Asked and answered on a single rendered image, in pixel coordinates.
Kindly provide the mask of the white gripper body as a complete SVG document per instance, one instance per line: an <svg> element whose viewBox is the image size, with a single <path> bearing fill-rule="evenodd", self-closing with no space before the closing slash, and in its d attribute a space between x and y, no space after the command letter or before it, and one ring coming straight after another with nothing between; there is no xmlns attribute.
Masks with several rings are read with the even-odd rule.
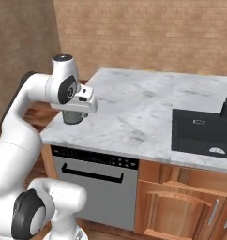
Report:
<svg viewBox="0 0 227 240"><path fill-rule="evenodd" d="M51 107L60 111L95 113L98 109L98 103L94 95L90 97L75 95L70 102L66 104L51 103Z"/></svg>

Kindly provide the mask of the grey dishwasher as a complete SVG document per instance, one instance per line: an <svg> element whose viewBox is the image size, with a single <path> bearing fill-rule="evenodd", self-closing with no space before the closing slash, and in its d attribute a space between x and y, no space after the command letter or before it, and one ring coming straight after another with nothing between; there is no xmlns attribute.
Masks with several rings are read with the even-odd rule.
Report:
<svg viewBox="0 0 227 240"><path fill-rule="evenodd" d="M62 181L73 182L87 191L84 209L78 218L124 230L134 230L139 160L129 157L52 145L55 170ZM121 184L64 173L64 163L72 170L119 177Z"/></svg>

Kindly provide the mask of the black sink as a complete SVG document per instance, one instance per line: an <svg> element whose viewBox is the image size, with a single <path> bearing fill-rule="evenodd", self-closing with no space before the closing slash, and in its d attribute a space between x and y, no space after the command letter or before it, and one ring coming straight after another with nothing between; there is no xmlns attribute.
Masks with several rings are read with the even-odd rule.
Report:
<svg viewBox="0 0 227 240"><path fill-rule="evenodd" d="M227 158L227 117L173 109L172 150Z"/></svg>

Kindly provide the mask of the wooden cupboard door arched panel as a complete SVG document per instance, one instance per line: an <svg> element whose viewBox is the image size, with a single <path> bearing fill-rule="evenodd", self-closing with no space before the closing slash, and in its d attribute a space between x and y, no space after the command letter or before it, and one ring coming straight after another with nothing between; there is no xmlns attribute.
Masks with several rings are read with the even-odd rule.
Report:
<svg viewBox="0 0 227 240"><path fill-rule="evenodd" d="M208 225L216 199L218 211ZM226 201L216 192L139 181L134 231L161 240L210 240Z"/></svg>

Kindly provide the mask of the wooden cabinet side panel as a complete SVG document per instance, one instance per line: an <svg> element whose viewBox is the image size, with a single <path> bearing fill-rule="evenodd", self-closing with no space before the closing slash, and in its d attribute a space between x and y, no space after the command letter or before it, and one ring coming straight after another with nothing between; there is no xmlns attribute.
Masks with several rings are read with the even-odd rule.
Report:
<svg viewBox="0 0 227 240"><path fill-rule="evenodd" d="M42 146L41 155L47 176L52 179L57 179L57 174L53 163L52 149L48 144L44 144Z"/></svg>

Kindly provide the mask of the wooden cupboard door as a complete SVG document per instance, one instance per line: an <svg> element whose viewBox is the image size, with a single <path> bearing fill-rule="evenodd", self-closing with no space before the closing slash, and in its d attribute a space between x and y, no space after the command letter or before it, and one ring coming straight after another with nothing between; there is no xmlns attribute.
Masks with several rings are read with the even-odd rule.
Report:
<svg viewBox="0 0 227 240"><path fill-rule="evenodd" d="M210 240L227 240L227 201L222 207Z"/></svg>

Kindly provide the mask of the wooden drawer front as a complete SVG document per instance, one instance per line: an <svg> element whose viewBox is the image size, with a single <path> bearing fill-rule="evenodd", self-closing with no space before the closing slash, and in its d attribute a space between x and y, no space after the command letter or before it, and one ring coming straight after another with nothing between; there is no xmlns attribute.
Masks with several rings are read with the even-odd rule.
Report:
<svg viewBox="0 0 227 240"><path fill-rule="evenodd" d="M188 186L227 194L227 173L222 172L141 160L139 179L151 183Z"/></svg>

